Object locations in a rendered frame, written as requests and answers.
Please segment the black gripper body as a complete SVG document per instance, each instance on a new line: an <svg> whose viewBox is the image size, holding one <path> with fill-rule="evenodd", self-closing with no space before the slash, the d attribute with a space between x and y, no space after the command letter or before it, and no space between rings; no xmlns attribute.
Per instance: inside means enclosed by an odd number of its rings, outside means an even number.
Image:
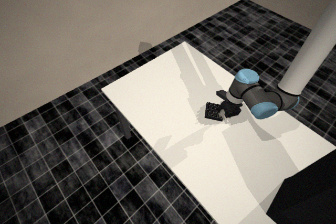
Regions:
<svg viewBox="0 0 336 224"><path fill-rule="evenodd" d="M230 101L229 102L223 101L221 104L223 104L222 108L225 111L226 118L239 115L239 113L241 112L240 107L243 106L242 103L235 104Z"/></svg>

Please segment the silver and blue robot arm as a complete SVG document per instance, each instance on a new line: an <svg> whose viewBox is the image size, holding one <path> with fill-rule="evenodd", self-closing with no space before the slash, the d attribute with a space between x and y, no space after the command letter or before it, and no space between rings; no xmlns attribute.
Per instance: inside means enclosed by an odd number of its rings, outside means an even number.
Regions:
<svg viewBox="0 0 336 224"><path fill-rule="evenodd" d="M301 91L335 44L336 0L331 0L274 91L265 92L258 83L259 75L251 69L242 69L228 91L219 90L216 95L226 102L245 102L259 120L291 110L298 105Z"/></svg>

